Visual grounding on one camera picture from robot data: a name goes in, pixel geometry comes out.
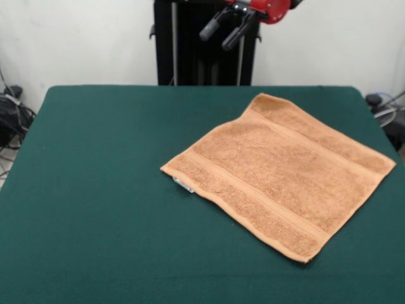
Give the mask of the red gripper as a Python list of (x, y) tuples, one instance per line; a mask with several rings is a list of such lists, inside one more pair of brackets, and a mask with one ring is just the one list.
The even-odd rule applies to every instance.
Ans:
[(246, 15), (241, 24), (235, 27), (229, 36), (222, 42), (225, 51), (231, 51), (239, 41), (246, 35), (252, 25), (257, 22), (275, 24), (284, 18), (290, 10), (290, 0), (250, 0), (250, 1), (227, 1), (232, 6), (217, 12), (212, 19), (200, 31), (199, 36), (202, 41), (208, 41), (218, 30), (220, 23), (229, 18), (234, 13), (234, 8)]

